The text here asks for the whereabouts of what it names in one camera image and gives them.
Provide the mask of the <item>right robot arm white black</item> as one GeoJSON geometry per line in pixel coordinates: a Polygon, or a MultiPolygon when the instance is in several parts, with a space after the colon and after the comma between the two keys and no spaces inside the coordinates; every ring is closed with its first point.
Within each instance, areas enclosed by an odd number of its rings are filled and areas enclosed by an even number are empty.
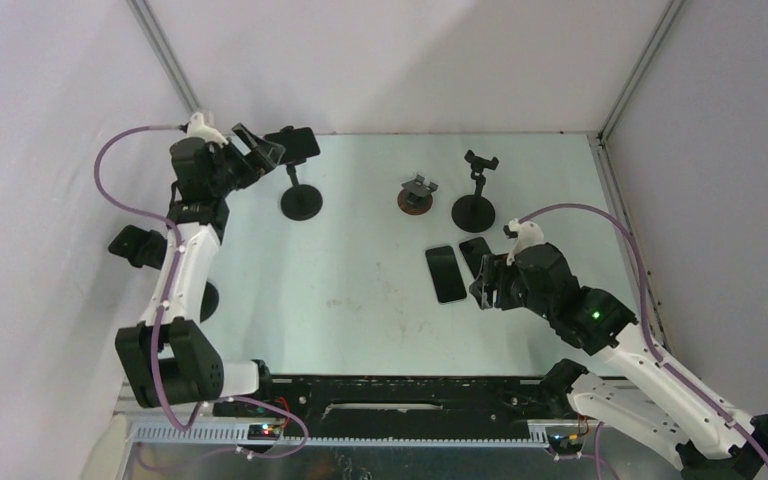
{"type": "Polygon", "coordinates": [[[753,479],[768,466],[768,414],[751,416],[707,387],[609,292],[583,286],[552,244],[488,254],[470,293],[483,309],[527,309],[565,343],[619,371],[626,396],[585,366],[559,361],[541,402],[556,418],[600,420],[659,454],[684,479],[753,479]]]}

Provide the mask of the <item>black phone pink case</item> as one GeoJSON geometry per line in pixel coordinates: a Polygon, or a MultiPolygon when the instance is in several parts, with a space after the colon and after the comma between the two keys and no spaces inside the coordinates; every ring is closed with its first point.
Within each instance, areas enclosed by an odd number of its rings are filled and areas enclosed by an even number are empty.
{"type": "Polygon", "coordinates": [[[280,165],[304,163],[321,154],[319,143],[310,127],[285,126],[277,132],[266,134],[264,139],[284,148],[280,165]]]}

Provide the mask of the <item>black smartphone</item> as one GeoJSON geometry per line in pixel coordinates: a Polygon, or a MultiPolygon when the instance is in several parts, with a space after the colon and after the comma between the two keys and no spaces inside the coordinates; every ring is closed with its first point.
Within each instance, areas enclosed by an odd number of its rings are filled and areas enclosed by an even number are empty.
{"type": "Polygon", "coordinates": [[[492,254],[486,239],[482,236],[471,238],[460,242],[458,248],[472,277],[477,278],[481,271],[484,257],[492,254]]]}

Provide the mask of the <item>small teal phone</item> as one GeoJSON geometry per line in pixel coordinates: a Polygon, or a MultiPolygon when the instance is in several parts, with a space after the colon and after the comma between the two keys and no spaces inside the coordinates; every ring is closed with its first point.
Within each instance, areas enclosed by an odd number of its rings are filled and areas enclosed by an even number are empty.
{"type": "Polygon", "coordinates": [[[466,287],[454,249],[437,246],[424,252],[437,301],[440,304],[465,300],[466,287]]]}

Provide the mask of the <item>black round-base phone stand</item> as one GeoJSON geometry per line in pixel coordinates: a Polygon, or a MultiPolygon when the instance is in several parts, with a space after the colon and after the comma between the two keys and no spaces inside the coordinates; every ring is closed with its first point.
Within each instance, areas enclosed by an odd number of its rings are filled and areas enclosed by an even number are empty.
{"type": "Polygon", "coordinates": [[[455,201],[451,218],[459,229],[469,233],[481,233],[488,230],[496,218],[495,208],[483,195],[483,191],[486,185],[485,171],[495,171],[499,166],[499,159],[487,159],[476,155],[473,150],[468,150],[464,160],[470,165],[470,178],[474,181],[475,188],[472,194],[464,195],[455,201]]]}

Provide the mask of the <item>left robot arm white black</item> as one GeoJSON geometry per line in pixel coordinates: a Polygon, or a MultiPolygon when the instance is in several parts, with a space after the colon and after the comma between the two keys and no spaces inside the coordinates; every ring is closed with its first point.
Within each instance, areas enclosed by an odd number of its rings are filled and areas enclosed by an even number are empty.
{"type": "Polygon", "coordinates": [[[170,148],[179,197],[158,218],[167,227],[158,283],[137,324],[117,332],[115,348],[143,408],[237,396],[250,415],[264,416],[276,403],[268,367],[261,360],[224,361],[203,333],[199,316],[230,216],[227,197],[278,167],[285,148],[241,124],[232,131],[246,152],[194,121],[186,130],[170,148]]]}

